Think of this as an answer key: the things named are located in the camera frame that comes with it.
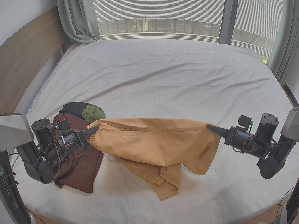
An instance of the mattress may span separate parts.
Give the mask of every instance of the mattress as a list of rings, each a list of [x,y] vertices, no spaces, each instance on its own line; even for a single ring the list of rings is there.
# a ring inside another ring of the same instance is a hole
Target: mattress
[[[60,60],[27,114],[29,124],[51,121],[63,104],[101,107],[108,119],[184,118],[223,128],[263,113],[278,117],[274,135],[292,108],[283,89],[253,50],[171,39],[96,41],[73,46]],[[87,194],[45,185],[12,159],[25,205],[60,223],[240,223],[277,204],[299,176],[299,147],[273,178],[261,177],[257,158],[236,153],[222,138],[204,176],[182,166],[179,192],[160,201],[150,184],[104,156]]]

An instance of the headboard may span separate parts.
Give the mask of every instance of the headboard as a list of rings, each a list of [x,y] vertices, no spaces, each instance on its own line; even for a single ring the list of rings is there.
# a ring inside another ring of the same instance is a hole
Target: headboard
[[[14,112],[36,74],[66,41],[58,8],[54,7],[0,46],[0,114]]]

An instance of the curtain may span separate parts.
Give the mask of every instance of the curtain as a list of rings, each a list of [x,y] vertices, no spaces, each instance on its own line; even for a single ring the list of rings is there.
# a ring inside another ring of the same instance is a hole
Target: curtain
[[[62,27],[70,41],[82,44],[100,39],[92,0],[57,0]]]
[[[293,63],[299,41],[299,0],[283,0],[282,18],[272,54],[267,62],[281,85]]]

